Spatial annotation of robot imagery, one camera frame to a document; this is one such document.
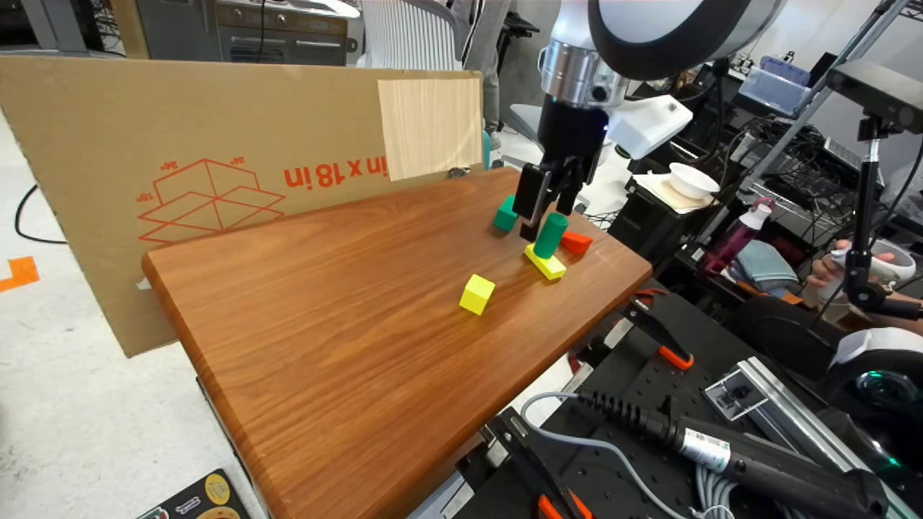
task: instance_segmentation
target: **yellow label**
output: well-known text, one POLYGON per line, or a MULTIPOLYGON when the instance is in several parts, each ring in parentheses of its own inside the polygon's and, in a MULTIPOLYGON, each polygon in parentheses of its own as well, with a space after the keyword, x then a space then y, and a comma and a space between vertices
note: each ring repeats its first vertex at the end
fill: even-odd
POLYGON ((227 505, 230 502, 230 485, 213 472, 204 478, 204 497, 213 502, 213 505, 227 505))

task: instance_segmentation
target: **green block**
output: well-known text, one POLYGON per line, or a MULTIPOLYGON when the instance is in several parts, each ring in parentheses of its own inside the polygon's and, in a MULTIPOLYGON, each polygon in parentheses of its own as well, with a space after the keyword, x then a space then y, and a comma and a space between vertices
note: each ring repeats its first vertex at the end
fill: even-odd
POLYGON ((515 201, 515 197, 508 197, 492 213, 492 227, 501 230, 501 233, 515 227, 518 215, 514 211, 514 201, 515 201))
POLYGON ((566 237, 567 230, 567 215, 563 213, 549 213, 543 230, 540 230, 540 239, 537 239, 537 257, 549 259, 553 257, 559 239, 566 237))

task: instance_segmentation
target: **label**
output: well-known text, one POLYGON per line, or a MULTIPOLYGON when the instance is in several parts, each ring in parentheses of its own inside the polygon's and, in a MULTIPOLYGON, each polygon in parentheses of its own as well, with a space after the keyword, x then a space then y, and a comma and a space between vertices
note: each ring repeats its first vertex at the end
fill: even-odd
POLYGON ((730 445, 725 439, 688 426, 683 432, 681 453, 712 472, 725 472, 730 462, 730 445))

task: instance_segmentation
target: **wooden board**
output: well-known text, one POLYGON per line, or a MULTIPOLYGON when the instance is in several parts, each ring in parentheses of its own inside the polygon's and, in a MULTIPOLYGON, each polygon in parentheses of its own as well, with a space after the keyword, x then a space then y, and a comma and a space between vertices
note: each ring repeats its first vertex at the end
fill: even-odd
POLYGON ((593 244, 559 283, 489 227, 515 174, 436 181, 145 257, 273 517, 400 517, 648 263, 593 244), (458 309, 497 283, 485 316, 458 309))

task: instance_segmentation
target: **cardboard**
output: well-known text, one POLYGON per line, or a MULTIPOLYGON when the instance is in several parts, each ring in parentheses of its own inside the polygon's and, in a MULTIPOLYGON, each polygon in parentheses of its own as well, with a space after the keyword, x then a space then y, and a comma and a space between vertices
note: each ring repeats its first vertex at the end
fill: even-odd
POLYGON ((479 77, 461 73, 0 57, 0 110, 122 348, 138 354, 172 341, 145 251, 406 184, 390 178, 383 80, 386 99, 423 91, 400 107, 406 120, 438 120, 438 148, 456 145, 433 159, 426 135, 390 123, 400 164, 442 178, 479 161, 479 77))

